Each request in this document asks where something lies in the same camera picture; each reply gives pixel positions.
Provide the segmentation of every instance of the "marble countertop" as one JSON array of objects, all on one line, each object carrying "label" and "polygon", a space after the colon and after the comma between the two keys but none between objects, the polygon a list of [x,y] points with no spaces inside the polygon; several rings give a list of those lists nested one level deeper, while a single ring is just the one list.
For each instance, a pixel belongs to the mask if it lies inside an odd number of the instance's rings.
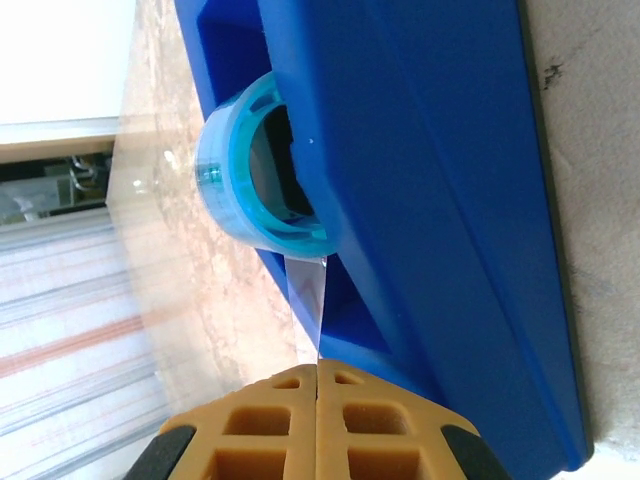
[{"label": "marble countertop", "polygon": [[138,2],[107,204],[170,404],[181,411],[296,365],[286,300],[195,184],[203,118],[172,0]]}]

